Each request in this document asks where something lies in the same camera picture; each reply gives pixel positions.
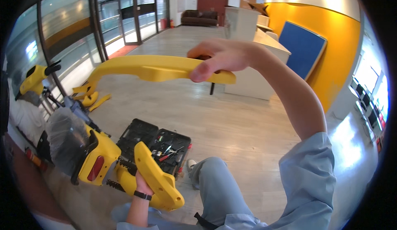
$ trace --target hand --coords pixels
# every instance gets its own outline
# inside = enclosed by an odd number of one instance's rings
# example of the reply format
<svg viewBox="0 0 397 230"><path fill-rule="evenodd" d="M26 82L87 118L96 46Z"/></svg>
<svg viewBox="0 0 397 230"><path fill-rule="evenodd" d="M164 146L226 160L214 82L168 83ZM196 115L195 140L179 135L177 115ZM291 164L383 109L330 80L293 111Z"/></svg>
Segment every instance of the hand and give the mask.
<svg viewBox="0 0 397 230"><path fill-rule="evenodd" d="M226 39L205 40L191 49L187 57L209 56L210 58L199 64L189 76L193 82L200 83L221 69L241 71L248 66L255 68L258 63L263 63L263 58L266 58L269 53L270 51L266 48L254 42Z"/></svg>
<svg viewBox="0 0 397 230"><path fill-rule="evenodd" d="M136 191L145 193L147 195L154 195L153 190L149 187L149 185L146 183L145 179L142 177L141 173L139 171L136 171Z"/></svg>

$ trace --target red reflector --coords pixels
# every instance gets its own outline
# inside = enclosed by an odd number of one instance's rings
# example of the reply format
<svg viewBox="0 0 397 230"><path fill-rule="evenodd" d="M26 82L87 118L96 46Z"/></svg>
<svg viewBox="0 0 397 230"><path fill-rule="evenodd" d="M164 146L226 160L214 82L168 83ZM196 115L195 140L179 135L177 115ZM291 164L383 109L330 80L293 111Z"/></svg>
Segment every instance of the red reflector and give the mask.
<svg viewBox="0 0 397 230"><path fill-rule="evenodd" d="M102 169L102 165L105 162L105 159L102 156L98 156L97 160L94 163L89 175L87 176L87 180L94 181L98 176L100 170Z"/></svg>

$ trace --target black strap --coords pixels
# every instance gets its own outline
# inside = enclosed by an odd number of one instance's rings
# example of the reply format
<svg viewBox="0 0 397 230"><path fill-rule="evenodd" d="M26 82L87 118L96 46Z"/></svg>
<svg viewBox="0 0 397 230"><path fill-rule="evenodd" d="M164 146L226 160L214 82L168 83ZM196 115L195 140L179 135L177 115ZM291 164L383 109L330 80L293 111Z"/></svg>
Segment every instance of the black strap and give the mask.
<svg viewBox="0 0 397 230"><path fill-rule="evenodd" d="M216 228L218 228L217 225L212 224L211 222L208 222L206 219L204 219L203 217L201 217L199 215L199 213L196 213L194 216L198 223L200 224L200 226L204 227L207 230L215 230Z"/></svg>

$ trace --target white sneaker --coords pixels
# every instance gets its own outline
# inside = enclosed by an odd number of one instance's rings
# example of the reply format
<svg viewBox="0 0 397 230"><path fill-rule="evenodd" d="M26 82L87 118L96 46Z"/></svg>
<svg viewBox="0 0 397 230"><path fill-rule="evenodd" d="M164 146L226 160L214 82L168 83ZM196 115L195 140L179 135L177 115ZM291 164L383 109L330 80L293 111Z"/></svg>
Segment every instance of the white sneaker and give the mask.
<svg viewBox="0 0 397 230"><path fill-rule="evenodd" d="M193 167L194 167L194 165L195 165L196 163L197 163L197 162L194 161L193 159L188 159L188 160L187 160L186 166L187 166L187 172L188 172L188 173L190 173L190 172L192 171L192 169L193 169Z"/></svg>

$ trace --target black toolbox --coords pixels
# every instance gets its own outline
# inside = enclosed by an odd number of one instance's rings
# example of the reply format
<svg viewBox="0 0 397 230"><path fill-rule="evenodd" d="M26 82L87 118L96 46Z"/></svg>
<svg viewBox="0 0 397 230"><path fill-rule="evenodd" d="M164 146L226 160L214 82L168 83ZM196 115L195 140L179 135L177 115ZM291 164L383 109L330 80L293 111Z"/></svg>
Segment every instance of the black toolbox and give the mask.
<svg viewBox="0 0 397 230"><path fill-rule="evenodd" d="M153 124L134 119L117 142L122 157L131 165L135 165L134 147L140 141L151 150L152 157L164 172L178 176L185 155L191 148L189 137L166 129L159 130Z"/></svg>

